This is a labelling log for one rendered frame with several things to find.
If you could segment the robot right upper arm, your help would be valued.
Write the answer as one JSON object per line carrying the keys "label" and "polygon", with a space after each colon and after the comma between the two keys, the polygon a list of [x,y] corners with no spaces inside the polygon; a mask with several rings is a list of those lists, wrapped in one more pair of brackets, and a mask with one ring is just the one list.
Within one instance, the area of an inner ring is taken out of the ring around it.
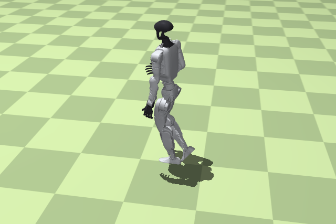
{"label": "robot right upper arm", "polygon": [[181,50],[181,42],[179,40],[173,40],[177,43],[177,46],[178,46],[178,70],[182,70],[183,68],[185,68],[185,61],[184,61],[184,57],[183,57],[183,53],[182,53],[182,50]]}

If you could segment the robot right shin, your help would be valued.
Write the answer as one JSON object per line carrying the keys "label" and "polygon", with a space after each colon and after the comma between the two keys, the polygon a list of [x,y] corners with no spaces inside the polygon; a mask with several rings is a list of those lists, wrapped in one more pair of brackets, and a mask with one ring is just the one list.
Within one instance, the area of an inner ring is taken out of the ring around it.
{"label": "robot right shin", "polygon": [[[172,116],[172,117],[174,118],[174,116]],[[174,118],[174,124],[171,125],[170,127],[173,129],[174,139],[177,141],[179,146],[182,148],[183,152],[185,152],[187,150],[188,146],[183,139],[181,129],[180,129],[179,125],[177,124],[177,122],[175,121],[175,118]]]}

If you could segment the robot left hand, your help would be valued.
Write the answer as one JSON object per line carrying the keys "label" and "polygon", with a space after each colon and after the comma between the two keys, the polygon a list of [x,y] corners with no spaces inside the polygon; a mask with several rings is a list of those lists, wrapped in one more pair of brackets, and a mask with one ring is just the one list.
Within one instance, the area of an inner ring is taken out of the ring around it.
{"label": "robot left hand", "polygon": [[[148,101],[147,101],[147,102],[148,102]],[[149,106],[149,105],[146,104],[145,108],[142,109],[142,111],[144,111],[144,114],[143,114],[143,115],[145,115],[146,117],[152,119],[152,118],[153,118],[153,117],[152,117],[152,114],[153,114],[153,110],[152,110],[152,108],[154,107],[154,104],[155,104],[155,102],[153,102],[152,106]]]}

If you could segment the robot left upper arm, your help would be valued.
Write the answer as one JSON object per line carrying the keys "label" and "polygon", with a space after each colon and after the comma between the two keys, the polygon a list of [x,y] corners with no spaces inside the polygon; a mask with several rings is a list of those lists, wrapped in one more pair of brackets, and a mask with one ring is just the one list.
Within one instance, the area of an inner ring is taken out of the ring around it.
{"label": "robot left upper arm", "polygon": [[151,76],[150,79],[155,78],[158,81],[158,83],[160,82],[160,71],[162,60],[163,60],[163,51],[156,50],[151,54],[153,76]]}

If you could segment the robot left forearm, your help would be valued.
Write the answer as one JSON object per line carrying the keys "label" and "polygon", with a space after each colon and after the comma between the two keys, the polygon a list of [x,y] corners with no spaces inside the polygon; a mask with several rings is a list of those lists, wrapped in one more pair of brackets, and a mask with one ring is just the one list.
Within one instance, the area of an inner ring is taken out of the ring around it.
{"label": "robot left forearm", "polygon": [[157,91],[159,90],[157,80],[155,78],[150,79],[150,95],[147,105],[152,106],[153,102],[157,99]]}

